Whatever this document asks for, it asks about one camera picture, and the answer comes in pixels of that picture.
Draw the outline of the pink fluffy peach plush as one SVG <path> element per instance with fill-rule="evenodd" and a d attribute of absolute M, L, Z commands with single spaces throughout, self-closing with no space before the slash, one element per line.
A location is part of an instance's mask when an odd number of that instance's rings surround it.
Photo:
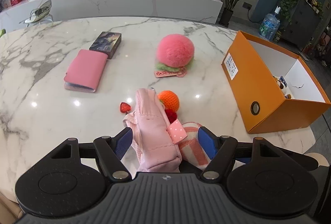
<path fill-rule="evenodd" d="M 181 34 L 164 37 L 156 50 L 156 78 L 184 77 L 195 55 L 194 43 Z"/>

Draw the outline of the red panda sailor plush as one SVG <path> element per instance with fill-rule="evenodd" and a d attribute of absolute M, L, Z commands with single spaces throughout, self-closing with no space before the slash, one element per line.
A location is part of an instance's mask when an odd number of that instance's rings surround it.
<path fill-rule="evenodd" d="M 292 95 L 288 92 L 288 85 L 287 85 L 284 77 L 283 76 L 280 76 L 280 77 L 273 76 L 273 78 L 276 81 L 279 88 L 281 89 L 282 93 L 284 94 L 284 97 L 286 99 L 291 99 Z"/>

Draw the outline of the white marble tv console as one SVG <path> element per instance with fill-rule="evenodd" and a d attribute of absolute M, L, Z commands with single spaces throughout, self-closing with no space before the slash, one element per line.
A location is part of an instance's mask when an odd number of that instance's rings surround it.
<path fill-rule="evenodd" d="M 8 33 L 24 27 L 31 10 L 48 0 L 27 0 L 1 12 L 1 28 Z M 220 0 L 50 0 L 54 21 L 100 16 L 142 16 L 191 20 L 214 24 Z"/>

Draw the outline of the red strawberry charm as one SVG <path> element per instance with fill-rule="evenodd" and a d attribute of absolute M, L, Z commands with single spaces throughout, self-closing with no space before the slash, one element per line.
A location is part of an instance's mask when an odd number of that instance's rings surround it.
<path fill-rule="evenodd" d="M 128 114 L 131 111 L 131 105 L 126 102 L 120 103 L 120 112 L 123 114 Z"/>

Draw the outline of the dark card box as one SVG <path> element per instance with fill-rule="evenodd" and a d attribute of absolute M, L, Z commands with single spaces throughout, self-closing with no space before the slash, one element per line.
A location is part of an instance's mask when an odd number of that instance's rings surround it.
<path fill-rule="evenodd" d="M 92 43 L 89 50 L 102 52 L 108 56 L 108 59 L 112 59 L 119 44 L 122 40 L 121 33 L 114 33 L 110 31 L 103 31 Z"/>

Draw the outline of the blue water jug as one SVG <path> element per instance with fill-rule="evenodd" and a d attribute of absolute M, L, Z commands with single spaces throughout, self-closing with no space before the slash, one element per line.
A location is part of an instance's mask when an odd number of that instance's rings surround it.
<path fill-rule="evenodd" d="M 280 20 L 278 19 L 280 11 L 281 8 L 277 6 L 272 14 L 267 14 L 259 28 L 259 35 L 270 42 L 273 40 L 280 26 Z"/>

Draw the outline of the orange crochet ball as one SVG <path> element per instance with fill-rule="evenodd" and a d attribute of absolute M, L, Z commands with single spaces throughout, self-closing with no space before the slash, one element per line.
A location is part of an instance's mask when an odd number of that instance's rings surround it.
<path fill-rule="evenodd" d="M 158 99 L 166 109 L 177 112 L 180 108 L 180 101 L 178 96 L 170 90 L 161 91 L 158 94 Z"/>

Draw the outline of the orange cardboard box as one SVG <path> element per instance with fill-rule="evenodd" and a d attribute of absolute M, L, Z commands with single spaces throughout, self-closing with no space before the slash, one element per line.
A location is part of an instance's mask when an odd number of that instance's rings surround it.
<path fill-rule="evenodd" d="M 222 62 L 247 133 L 306 128 L 330 100 L 303 59 L 274 43 L 238 31 Z M 273 76 L 283 76 L 286 99 Z"/>

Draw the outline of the pink fabric pouch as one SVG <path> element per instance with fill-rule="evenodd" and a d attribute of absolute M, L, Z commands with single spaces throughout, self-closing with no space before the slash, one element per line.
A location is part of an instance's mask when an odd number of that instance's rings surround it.
<path fill-rule="evenodd" d="M 124 117 L 133 131 L 131 146 L 139 162 L 138 172 L 178 173 L 182 161 L 203 170 L 210 163 L 198 141 L 201 124 L 169 121 L 165 107 L 151 89 L 136 91 L 133 112 Z"/>

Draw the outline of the small white desk fan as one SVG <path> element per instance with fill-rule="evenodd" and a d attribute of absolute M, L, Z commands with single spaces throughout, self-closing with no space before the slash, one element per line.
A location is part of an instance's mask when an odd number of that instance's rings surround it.
<path fill-rule="evenodd" d="M 44 2 L 40 7 L 32 10 L 27 19 L 24 19 L 20 23 L 26 24 L 28 27 L 30 24 L 41 23 L 42 21 L 53 22 L 53 15 L 50 13 L 52 8 L 52 1 L 48 0 Z"/>

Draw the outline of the dark grey drawer cabinet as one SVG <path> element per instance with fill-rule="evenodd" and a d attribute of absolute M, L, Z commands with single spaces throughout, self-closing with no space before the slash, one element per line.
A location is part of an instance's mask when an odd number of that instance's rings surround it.
<path fill-rule="evenodd" d="M 305 0 L 299 0 L 291 12 L 291 22 L 284 24 L 281 39 L 303 50 L 319 23 L 319 14 Z"/>

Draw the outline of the pink wallet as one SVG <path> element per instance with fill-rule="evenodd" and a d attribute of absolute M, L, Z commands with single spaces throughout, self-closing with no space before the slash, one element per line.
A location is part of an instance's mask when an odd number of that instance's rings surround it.
<path fill-rule="evenodd" d="M 86 93 L 96 92 L 108 56 L 102 52 L 81 49 L 68 67 L 64 88 Z"/>

